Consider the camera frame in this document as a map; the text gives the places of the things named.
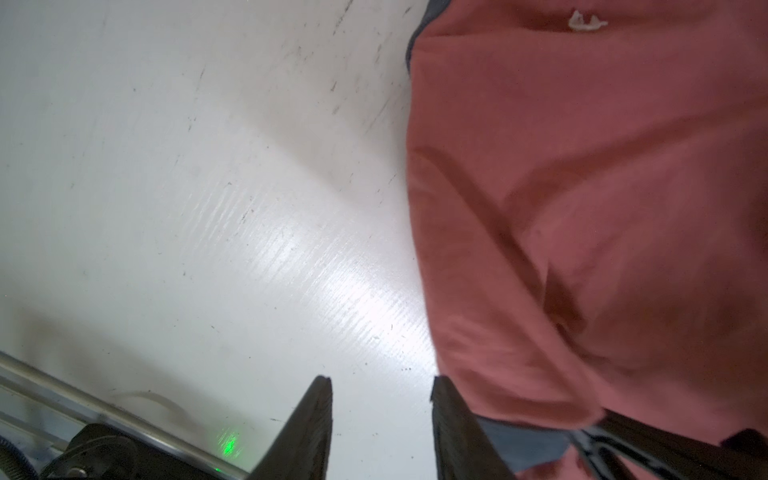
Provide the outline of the maroon garment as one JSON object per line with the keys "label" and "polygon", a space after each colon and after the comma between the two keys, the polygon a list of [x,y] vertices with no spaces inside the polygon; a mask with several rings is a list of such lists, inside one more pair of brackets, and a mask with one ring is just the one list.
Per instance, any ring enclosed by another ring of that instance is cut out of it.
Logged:
{"label": "maroon garment", "polygon": [[406,63],[437,366],[510,470],[765,432],[766,3],[431,1]]}

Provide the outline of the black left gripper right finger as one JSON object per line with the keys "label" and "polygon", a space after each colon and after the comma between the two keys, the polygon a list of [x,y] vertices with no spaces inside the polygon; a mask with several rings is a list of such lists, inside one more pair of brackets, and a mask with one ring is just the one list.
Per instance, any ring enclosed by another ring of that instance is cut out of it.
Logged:
{"label": "black left gripper right finger", "polygon": [[434,379],[431,397],[439,480],[515,479],[447,376]]}

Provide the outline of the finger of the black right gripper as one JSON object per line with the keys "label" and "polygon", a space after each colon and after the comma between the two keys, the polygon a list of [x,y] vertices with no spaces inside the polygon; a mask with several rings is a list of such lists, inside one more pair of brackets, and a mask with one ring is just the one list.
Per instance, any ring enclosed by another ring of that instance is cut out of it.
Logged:
{"label": "finger of the black right gripper", "polygon": [[569,433],[596,479],[633,479],[633,464],[656,479],[765,479],[767,439],[744,429],[718,445],[673,434],[608,410]]}

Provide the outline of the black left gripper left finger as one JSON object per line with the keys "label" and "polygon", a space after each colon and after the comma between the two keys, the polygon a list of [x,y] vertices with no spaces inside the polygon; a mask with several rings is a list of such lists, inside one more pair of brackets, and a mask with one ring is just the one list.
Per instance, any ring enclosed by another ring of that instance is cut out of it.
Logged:
{"label": "black left gripper left finger", "polygon": [[248,480],[324,480],[333,430],[333,389],[317,376]]}

